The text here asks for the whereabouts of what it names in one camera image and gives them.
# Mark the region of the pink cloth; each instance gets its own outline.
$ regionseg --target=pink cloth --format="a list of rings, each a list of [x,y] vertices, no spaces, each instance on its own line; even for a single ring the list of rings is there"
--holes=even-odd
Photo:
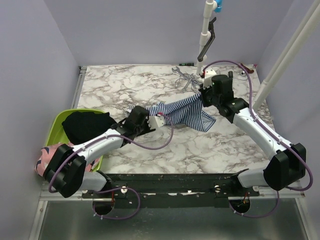
[[[35,171],[38,175],[40,175],[41,177],[44,175],[44,172],[48,166],[48,164],[50,163],[52,157],[54,156],[57,148],[59,146],[61,146],[63,143],[57,143],[51,146],[45,146],[41,149],[41,157],[39,158],[39,160],[36,162],[35,165]],[[72,147],[73,144],[71,142],[69,142],[67,144],[68,146]],[[85,171],[86,172],[90,172],[92,169],[94,169],[98,163],[99,163],[100,158],[97,158],[96,160],[94,160],[92,163],[90,163],[88,166],[86,166]]]

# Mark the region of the wrench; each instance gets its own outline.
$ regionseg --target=wrench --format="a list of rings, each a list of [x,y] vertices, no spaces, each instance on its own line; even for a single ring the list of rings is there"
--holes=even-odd
[[[172,70],[172,72],[174,72],[174,73],[176,73],[176,74],[179,74],[181,77],[183,77],[185,80],[190,80],[190,78],[187,76],[187,75],[185,75],[185,74],[183,74],[181,71],[180,71],[180,68],[178,68],[177,66],[176,66],[176,69],[174,69],[174,68],[171,68],[171,70]]]
[[[195,80],[195,77],[194,77],[194,74],[193,74],[193,73],[190,75],[190,78],[189,78],[188,82],[186,83],[186,85],[184,86],[184,88],[182,88],[182,91],[183,91],[183,92],[187,91],[187,88],[188,88],[191,80]]]
[[[187,75],[183,74],[180,71],[180,68],[176,66],[176,69],[171,68],[172,72],[179,74],[181,77],[183,77],[185,80],[187,80],[188,82],[186,83],[186,85],[182,88],[182,91],[185,92],[187,90],[187,87],[189,86],[192,78],[193,78],[193,74],[191,75],[191,77],[188,77]]]

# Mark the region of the white wall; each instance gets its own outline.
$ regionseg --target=white wall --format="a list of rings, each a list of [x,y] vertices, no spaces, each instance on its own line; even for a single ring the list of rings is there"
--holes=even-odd
[[[205,0],[44,0],[80,65],[177,64],[198,56]],[[255,64],[293,0],[224,0],[208,62]]]
[[[298,27],[313,0],[295,0],[277,33],[258,63],[263,80]],[[277,132],[307,149],[307,164],[313,171],[314,185],[306,191],[308,210],[315,226],[320,226],[320,26],[306,41],[278,84],[267,98]]]
[[[25,240],[40,195],[33,168],[79,68],[43,0],[0,6],[0,238]]]

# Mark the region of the black handle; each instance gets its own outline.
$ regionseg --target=black handle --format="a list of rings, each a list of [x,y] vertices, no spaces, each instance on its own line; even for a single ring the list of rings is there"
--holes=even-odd
[[[216,38],[215,35],[215,29],[214,29],[214,22],[217,20],[216,17],[214,17],[208,25],[208,31],[211,33],[211,37],[209,38],[209,40],[206,42],[205,46],[203,47],[202,51],[200,52],[199,56],[198,56],[198,61],[202,62],[204,60],[204,56],[206,55],[208,49],[210,48],[211,44],[213,43],[213,41]]]

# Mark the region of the lime green laundry basket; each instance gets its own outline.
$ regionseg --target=lime green laundry basket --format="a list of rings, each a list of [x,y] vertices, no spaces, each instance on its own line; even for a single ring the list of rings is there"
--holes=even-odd
[[[69,143],[69,139],[64,131],[64,128],[62,126],[63,121],[66,120],[66,118],[74,113],[74,112],[93,112],[96,114],[103,114],[105,113],[102,110],[99,109],[89,109],[89,108],[78,108],[78,109],[68,109],[65,111],[60,112],[54,119],[54,122],[52,124],[52,127],[50,129],[49,135],[46,139],[45,146],[50,146],[53,144],[67,144]],[[92,170],[93,172],[98,171],[101,167],[103,156],[100,157],[100,161],[98,165]]]

